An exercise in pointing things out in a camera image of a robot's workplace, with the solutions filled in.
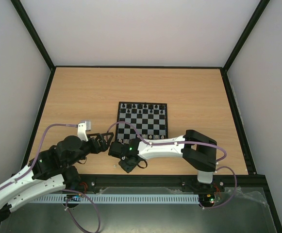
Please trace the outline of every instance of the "wooden table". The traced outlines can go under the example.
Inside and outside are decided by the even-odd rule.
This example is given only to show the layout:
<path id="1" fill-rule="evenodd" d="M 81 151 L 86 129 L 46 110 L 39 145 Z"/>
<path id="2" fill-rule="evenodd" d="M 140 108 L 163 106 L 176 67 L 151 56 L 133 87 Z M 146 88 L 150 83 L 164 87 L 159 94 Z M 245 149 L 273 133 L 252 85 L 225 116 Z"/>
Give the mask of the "wooden table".
<path id="1" fill-rule="evenodd" d="M 236 174 L 247 174 L 244 157 L 218 69 L 153 68 L 70 68 L 58 67 L 37 130 L 30 159 L 37 150 L 45 128 L 53 123 L 77 124 L 90 119 L 91 133 L 104 133 L 116 122 L 118 102 L 167 103 L 169 137 L 196 130 L 217 141 L 228 156 L 219 165 L 230 166 Z M 57 144 L 75 128 L 53 127 L 42 150 Z M 90 154 L 85 165 L 76 164 L 84 174 L 126 174 L 119 160 L 107 152 Z M 146 169 L 136 167 L 130 174 L 196 174 L 181 158 L 156 158 Z M 222 169 L 218 174 L 230 174 Z"/>

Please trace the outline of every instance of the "chessboard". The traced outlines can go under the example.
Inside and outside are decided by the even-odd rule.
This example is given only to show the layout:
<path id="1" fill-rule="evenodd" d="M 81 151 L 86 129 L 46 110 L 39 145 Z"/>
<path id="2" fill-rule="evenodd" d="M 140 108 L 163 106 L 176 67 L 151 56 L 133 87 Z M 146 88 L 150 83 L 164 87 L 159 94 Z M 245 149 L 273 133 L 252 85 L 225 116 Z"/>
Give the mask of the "chessboard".
<path id="1" fill-rule="evenodd" d="M 119 102 L 117 121 L 135 126 L 143 138 L 168 138 L 166 103 Z M 115 140 L 129 143 L 136 133 L 127 124 L 117 124 Z"/>

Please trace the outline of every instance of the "white wall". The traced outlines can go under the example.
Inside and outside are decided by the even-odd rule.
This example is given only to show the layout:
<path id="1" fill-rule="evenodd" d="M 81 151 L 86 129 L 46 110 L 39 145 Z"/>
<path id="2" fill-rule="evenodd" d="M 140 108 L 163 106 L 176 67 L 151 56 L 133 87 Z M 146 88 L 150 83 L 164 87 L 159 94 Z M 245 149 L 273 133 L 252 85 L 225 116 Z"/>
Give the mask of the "white wall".
<path id="1" fill-rule="evenodd" d="M 20 169 L 50 74 L 9 0 L 0 0 L 0 183 Z"/>
<path id="2" fill-rule="evenodd" d="M 259 0 L 22 0 L 56 65 L 223 66 Z"/>
<path id="3" fill-rule="evenodd" d="M 229 71 L 257 165 L 282 223 L 282 1 L 270 1 Z"/>

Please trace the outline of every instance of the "white cable tray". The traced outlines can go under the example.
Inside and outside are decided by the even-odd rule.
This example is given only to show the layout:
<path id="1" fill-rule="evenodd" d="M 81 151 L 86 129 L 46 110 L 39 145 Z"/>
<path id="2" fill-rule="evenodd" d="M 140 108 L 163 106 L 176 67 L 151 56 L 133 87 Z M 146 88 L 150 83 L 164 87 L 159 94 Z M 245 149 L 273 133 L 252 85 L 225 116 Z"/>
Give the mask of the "white cable tray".
<path id="1" fill-rule="evenodd" d="M 70 194 L 48 194 L 39 197 L 31 203 L 65 203 L 66 196 L 70 198 Z M 199 204 L 198 195 L 132 195 L 132 194 L 87 194 L 88 197 L 96 204 Z M 75 195 L 69 203 L 90 204 L 84 198 Z"/>

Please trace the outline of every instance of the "robotic arm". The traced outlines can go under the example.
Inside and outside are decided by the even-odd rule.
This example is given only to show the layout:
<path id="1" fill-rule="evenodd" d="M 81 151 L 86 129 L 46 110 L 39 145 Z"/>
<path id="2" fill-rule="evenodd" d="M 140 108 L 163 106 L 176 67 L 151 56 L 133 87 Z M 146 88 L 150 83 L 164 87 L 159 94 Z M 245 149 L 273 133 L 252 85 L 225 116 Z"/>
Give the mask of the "robotic arm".
<path id="1" fill-rule="evenodd" d="M 0 222 L 40 196 L 66 188 L 73 189 L 80 182 L 73 165 L 86 159 L 89 153 L 98 154 L 109 147 L 109 155 L 119 158 L 119 165 L 127 173 L 141 161 L 151 158 L 181 157 L 198 170 L 199 182 L 212 182 L 218 148 L 216 141 L 194 130 L 187 130 L 185 135 L 171 139 L 136 138 L 129 144 L 111 144 L 113 133 L 86 134 L 91 130 L 90 121 L 79 123 L 77 128 L 78 136 L 68 136 L 40 152 L 35 162 L 31 160 L 20 172 L 0 184 Z M 194 144 L 197 144 L 196 149 L 192 148 Z"/>
<path id="2" fill-rule="evenodd" d="M 194 144 L 197 144 L 196 150 L 192 148 Z M 118 164 L 127 173 L 141 161 L 160 157 L 180 157 L 198 170 L 200 183 L 212 183 L 216 168 L 216 145 L 215 140 L 197 131 L 187 130 L 185 135 L 170 139 L 136 138 L 130 140 L 129 144 L 113 142 L 108 154 L 119 158 Z"/>
<path id="3" fill-rule="evenodd" d="M 77 128 L 78 136 L 68 136 L 40 152 L 33 168 L 31 160 L 20 172 L 0 184 L 0 222 L 40 196 L 76 186 L 80 177 L 73 165 L 86 159 L 89 153 L 108 150 L 114 137 L 113 133 L 86 134 L 90 121 L 78 124 Z"/>

